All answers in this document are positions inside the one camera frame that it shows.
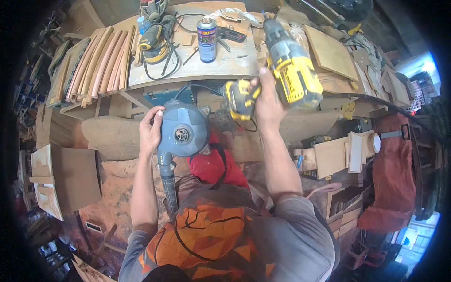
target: yellow drill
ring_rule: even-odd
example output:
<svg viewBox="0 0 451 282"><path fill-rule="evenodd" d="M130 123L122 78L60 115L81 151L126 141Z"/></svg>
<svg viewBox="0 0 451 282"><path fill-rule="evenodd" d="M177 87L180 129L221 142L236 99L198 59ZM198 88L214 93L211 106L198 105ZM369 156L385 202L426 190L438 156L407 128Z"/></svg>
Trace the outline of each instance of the yellow drill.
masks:
<svg viewBox="0 0 451 282"><path fill-rule="evenodd" d="M268 68L274 74L276 91L284 107L317 107L322 100L322 86L307 52L275 19L265 17L263 29L269 50ZM248 80L228 81L221 106L234 120L250 120L261 91L261 85L251 89Z"/></svg>

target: blue spray can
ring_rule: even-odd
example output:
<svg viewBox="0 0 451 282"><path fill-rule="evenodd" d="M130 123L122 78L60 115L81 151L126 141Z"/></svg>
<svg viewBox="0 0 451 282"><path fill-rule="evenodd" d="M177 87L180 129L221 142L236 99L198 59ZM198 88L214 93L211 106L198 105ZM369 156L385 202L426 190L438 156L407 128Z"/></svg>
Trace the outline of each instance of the blue spray can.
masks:
<svg viewBox="0 0 451 282"><path fill-rule="evenodd" d="M197 23L199 56L204 63L211 63L216 59L216 26L216 21L209 15L205 15Z"/></svg>

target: person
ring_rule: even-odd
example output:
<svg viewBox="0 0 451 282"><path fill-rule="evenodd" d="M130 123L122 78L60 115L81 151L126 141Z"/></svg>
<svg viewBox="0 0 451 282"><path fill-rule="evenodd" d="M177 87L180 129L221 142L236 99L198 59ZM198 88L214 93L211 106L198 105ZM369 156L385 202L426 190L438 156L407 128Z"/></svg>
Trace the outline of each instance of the person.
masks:
<svg viewBox="0 0 451 282"><path fill-rule="evenodd" d="M273 215L256 210L247 181L228 150L223 150L225 178L214 187L225 171L218 148L210 156L189 159L191 175L179 186L179 209L157 230L152 155L161 139L164 107L156 106L139 127L141 147L131 198L133 231L119 282L313 282L329 277L335 259L332 238L315 217L312 203L303 197L300 176L279 133L285 110L274 78L262 68L259 79L262 93L255 116L266 185L276 207ZM212 134L211 143L215 142L218 138Z"/></svg>

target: hand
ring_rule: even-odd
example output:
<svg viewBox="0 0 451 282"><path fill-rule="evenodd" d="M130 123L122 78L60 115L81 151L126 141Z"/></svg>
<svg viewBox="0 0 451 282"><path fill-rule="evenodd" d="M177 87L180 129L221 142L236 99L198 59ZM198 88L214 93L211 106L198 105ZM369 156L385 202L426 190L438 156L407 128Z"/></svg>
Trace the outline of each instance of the hand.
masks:
<svg viewBox="0 0 451 282"><path fill-rule="evenodd" d="M274 77L267 68L259 70L262 93L257 98L255 105L255 116L261 133L267 131L279 132L279 127L286 111L276 92ZM252 86L258 84L258 79L251 81Z"/></svg>
<svg viewBox="0 0 451 282"><path fill-rule="evenodd" d="M153 107L139 123L139 153L144 156L152 156L160 144L164 109L163 106Z"/></svg>

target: wooden workbench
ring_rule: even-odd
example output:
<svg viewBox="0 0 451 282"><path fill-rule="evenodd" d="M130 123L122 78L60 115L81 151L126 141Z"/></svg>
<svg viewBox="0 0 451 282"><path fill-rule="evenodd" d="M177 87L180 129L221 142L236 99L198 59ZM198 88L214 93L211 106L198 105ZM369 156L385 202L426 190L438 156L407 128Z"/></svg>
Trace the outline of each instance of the wooden workbench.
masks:
<svg viewBox="0 0 451 282"><path fill-rule="evenodd" d="M198 2L198 3L186 3L181 5L174 5L167 8L168 13L177 11L179 14L187 13L199 13L199 14L210 14L218 9L222 8L239 8L242 11L246 11L244 3L241 2ZM120 23L117 23L113 27L126 29L128 24L136 24L136 18L138 16L131 17ZM201 16L188 16L182 21L183 27L196 30L196 24L201 19ZM180 57L179 69L170 77L160 80L153 81L147 77L144 67L135 67L132 63L130 67L129 76L129 89L143 88L146 86L166 84L180 81L189 80L200 80L200 79L241 79L250 78L258 74L257 65L257 53L254 47L254 41L252 38L252 32L249 28L248 30L243 30L239 27L239 22L226 21L223 18L218 17L216 19L218 26L228 27L229 25L234 26L235 30L246 34L248 37L245 42L237 43L230 40L225 40L229 45L231 51L228 52L222 45L217 43L216 45L216 60L212 63L205 64L200 61L199 53L195 54L188 63L182 66L182 63L188 59L188 57L193 53L194 48L198 45L197 39L192 46L183 46L182 40L186 35L190 33L182 30L180 27L176 30L173 35L173 42L175 44L180 43L180 46L176 49ZM236 58L237 56L247 55L245 58ZM171 60L176 62L175 54L172 55ZM147 65L149 74L152 77L159 78L164 67L166 60L156 65ZM169 73L174 64L169 63L166 73Z"/></svg>

